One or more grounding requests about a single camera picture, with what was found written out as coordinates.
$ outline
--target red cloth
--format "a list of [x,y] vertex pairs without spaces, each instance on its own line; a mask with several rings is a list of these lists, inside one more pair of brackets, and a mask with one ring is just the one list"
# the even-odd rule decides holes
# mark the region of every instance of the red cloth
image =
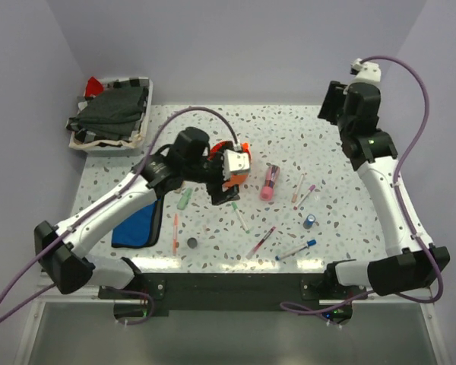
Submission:
[[103,85],[96,79],[90,78],[86,85],[86,90],[84,91],[85,97],[96,97],[105,90]]

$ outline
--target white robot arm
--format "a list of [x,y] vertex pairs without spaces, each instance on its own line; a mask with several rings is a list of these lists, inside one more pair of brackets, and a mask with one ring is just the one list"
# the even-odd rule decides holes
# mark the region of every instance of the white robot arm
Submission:
[[[180,132],[169,153],[153,155],[145,165],[139,164],[110,192],[83,210],[52,227],[44,221],[34,230],[36,252],[41,252],[53,240],[70,232],[57,249],[40,260],[63,294],[69,294],[85,284],[124,289],[139,270],[127,258],[109,259],[89,252],[100,239],[139,209],[153,204],[166,193],[179,188],[185,180],[205,183],[213,205],[235,198],[239,187],[223,191],[222,185],[232,175],[250,171],[247,153],[233,151],[231,144],[213,158],[209,137],[200,129],[187,128]],[[125,190],[136,176],[135,181]],[[79,219],[82,223],[75,226]]]
[[[388,257],[375,262],[333,262],[325,271],[322,287],[330,290],[337,285],[362,285],[379,295],[428,287],[436,273],[417,239],[431,252],[440,270],[449,262],[448,250],[434,247],[402,177],[395,179],[397,150],[390,135],[377,128],[381,100],[378,64],[362,64],[357,59],[351,65],[351,73],[355,78],[348,85],[330,83],[318,117],[338,126],[343,152],[372,198]],[[399,204],[397,187],[405,211]],[[405,214],[416,225],[416,233],[410,231]]]

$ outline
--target blue cloth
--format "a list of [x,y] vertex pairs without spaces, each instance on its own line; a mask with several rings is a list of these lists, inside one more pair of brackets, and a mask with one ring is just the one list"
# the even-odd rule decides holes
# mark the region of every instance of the blue cloth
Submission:
[[136,211],[130,217],[125,219],[121,224],[113,229],[112,247],[126,247],[132,249],[140,249],[146,246],[152,246],[157,242],[150,242],[153,227],[153,219],[156,210],[157,202]]

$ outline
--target table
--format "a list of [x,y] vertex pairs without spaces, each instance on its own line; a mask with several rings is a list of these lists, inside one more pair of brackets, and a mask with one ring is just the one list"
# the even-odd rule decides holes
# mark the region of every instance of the table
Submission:
[[[147,148],[160,124],[185,105],[152,106]],[[369,194],[353,172],[340,147],[337,127],[317,119],[319,106],[211,106],[232,123],[241,142],[248,141],[253,156],[252,172],[241,186],[237,202],[251,231],[245,233],[230,204],[214,207],[205,187],[186,183],[194,192],[188,207],[176,206],[181,195],[165,197],[158,243],[145,249],[114,249],[111,232],[91,253],[105,257],[129,257],[142,270],[172,273],[312,273],[323,272],[329,262],[344,259],[376,260],[385,257],[382,228]],[[211,137],[211,146],[230,139],[228,129],[208,113],[180,116],[160,136],[155,149],[173,143],[178,132],[194,126]],[[113,188],[139,162],[140,157],[88,157],[74,201],[73,213],[86,208]],[[258,195],[268,164],[281,168],[272,202]],[[290,202],[301,173],[307,173],[300,193],[311,184],[316,190],[298,211]],[[179,215],[179,242],[173,255],[173,216]],[[314,214],[316,224],[302,227],[304,217]],[[272,226],[277,229],[251,258],[245,256]],[[191,249],[187,239],[198,247]],[[307,240],[316,246],[282,262],[274,257]]]

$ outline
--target blue pad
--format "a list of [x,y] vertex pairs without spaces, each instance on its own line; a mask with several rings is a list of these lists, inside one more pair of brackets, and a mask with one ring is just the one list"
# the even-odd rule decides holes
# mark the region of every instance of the blue pad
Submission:
[[163,199],[136,211],[121,222],[113,229],[112,247],[141,249],[155,245],[162,223],[162,207]]

